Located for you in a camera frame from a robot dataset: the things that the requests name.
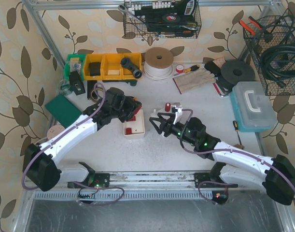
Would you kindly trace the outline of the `red large spring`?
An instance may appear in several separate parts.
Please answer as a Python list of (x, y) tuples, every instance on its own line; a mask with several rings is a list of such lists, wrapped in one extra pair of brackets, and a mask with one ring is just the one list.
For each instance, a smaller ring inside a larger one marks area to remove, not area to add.
[(171, 109), (171, 104), (170, 103), (166, 103), (165, 105), (165, 112), (170, 112)]

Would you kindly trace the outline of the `white spring tray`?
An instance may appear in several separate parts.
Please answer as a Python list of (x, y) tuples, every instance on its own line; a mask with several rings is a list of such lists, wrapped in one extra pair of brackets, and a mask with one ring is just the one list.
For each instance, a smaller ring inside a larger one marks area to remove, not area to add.
[[(144, 115), (143, 110), (140, 109), (136, 114), (136, 121), (131, 122), (124, 122), (124, 136), (131, 140), (131, 139), (140, 139), (145, 136), (145, 124), (144, 124)], [(126, 128), (132, 128), (132, 134), (131, 135), (125, 135)]]

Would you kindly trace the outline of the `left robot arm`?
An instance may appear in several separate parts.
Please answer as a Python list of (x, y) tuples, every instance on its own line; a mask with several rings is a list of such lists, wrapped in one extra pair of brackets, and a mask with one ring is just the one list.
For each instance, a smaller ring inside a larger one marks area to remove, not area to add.
[(118, 88), (106, 90), (99, 103), (87, 107), (75, 122), (60, 134), (40, 145), (27, 146), (23, 162), (22, 187), (29, 189), (25, 185), (26, 178), (42, 191), (49, 191), (56, 184), (63, 182), (92, 186), (95, 171), (85, 162), (58, 167), (59, 162), (84, 138), (99, 131), (115, 118), (121, 122), (129, 121), (141, 107), (141, 102), (134, 97), (126, 96)]

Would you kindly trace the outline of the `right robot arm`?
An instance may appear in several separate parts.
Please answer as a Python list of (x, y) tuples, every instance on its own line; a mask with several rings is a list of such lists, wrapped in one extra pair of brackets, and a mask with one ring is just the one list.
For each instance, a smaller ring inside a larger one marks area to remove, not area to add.
[(149, 119), (158, 134), (176, 136), (186, 152), (215, 161), (210, 172), (213, 183), (257, 189), (283, 205), (295, 201), (295, 168), (285, 156), (261, 156), (231, 146), (209, 135), (197, 117), (189, 116), (184, 124), (174, 120), (172, 113)]

